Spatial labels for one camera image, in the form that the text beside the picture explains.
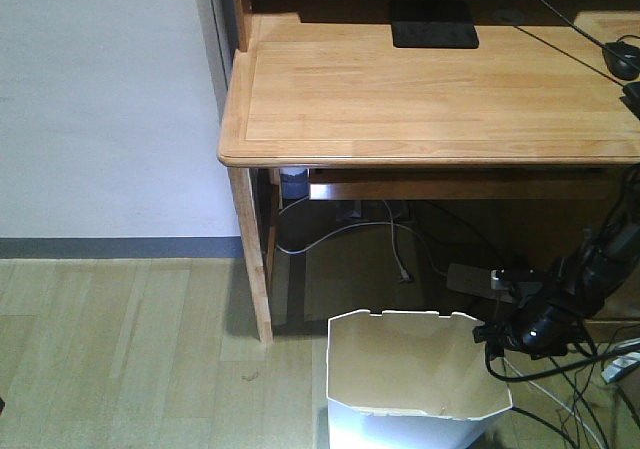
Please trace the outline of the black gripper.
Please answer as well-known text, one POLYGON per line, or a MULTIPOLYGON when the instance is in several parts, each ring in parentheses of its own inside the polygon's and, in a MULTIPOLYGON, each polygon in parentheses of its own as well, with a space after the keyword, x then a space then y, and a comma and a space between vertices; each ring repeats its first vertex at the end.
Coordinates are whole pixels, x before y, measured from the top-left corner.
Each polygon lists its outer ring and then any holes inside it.
POLYGON ((501 343, 505 350, 530 355, 533 359, 564 356, 570 345, 585 341, 582 321, 585 299, 575 294, 527 296, 505 325, 485 323, 472 330, 475 343, 501 343))

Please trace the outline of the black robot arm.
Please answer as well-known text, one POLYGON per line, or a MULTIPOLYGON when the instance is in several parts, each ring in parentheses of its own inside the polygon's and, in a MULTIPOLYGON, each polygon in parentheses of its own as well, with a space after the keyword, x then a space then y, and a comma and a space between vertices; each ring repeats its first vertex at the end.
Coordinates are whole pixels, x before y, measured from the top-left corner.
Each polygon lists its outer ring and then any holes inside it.
POLYGON ((476 343, 493 360, 506 350, 533 359, 564 356, 586 342, 584 321, 602 309, 639 264, 639 166, 623 173, 619 195, 600 230, 546 271, 492 272, 492 285, 506 289, 516 308, 502 320, 473 329, 476 343))

